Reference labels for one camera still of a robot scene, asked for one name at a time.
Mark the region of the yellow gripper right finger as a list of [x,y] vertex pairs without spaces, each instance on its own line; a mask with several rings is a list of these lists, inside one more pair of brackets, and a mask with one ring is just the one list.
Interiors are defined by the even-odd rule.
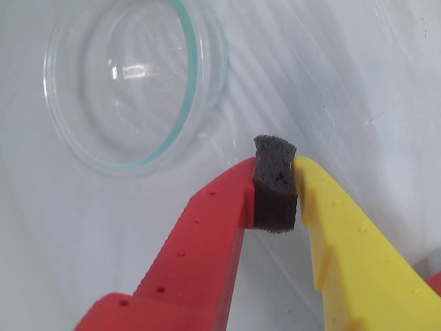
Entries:
[[315,161],[293,160],[326,330],[439,330],[440,296]]

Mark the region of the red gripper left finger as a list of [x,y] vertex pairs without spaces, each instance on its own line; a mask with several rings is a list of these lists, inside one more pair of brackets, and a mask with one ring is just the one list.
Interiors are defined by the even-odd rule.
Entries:
[[98,300],[78,330],[224,330],[247,229],[294,228],[296,147],[268,135],[256,154],[188,202],[133,294]]

